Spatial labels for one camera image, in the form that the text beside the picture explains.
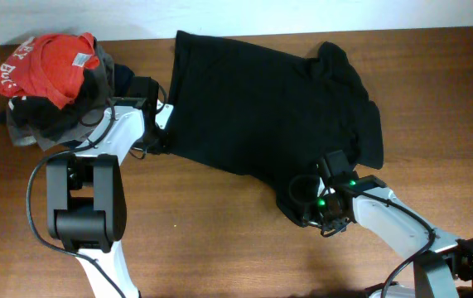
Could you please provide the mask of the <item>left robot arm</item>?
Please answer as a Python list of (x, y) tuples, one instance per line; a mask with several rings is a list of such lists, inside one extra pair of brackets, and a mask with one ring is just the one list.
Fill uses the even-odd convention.
[(87, 140), (46, 163), (48, 233), (78, 260), (97, 297), (141, 295), (121, 242), (127, 205), (120, 165), (131, 151), (163, 151), (172, 110), (156, 80), (134, 77), (124, 96), (109, 99)]

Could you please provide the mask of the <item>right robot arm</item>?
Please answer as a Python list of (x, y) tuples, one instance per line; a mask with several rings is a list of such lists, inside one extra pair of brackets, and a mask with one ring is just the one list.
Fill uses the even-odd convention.
[(438, 228), (403, 203), (381, 179), (360, 177), (342, 151), (317, 162), (317, 191), (302, 202), (302, 221), (324, 238), (349, 224), (368, 229), (403, 260), (366, 297), (473, 297), (473, 238)]

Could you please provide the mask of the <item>black t-shirt with logo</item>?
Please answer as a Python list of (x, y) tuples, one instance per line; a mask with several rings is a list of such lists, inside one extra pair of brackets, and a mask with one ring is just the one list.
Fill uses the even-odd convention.
[(304, 209), (289, 186), (302, 178), (315, 195), (321, 158), (342, 151), (350, 167), (384, 163), (379, 109), (330, 42), (305, 59), (179, 31), (169, 99), (169, 153), (261, 180), (296, 225)]

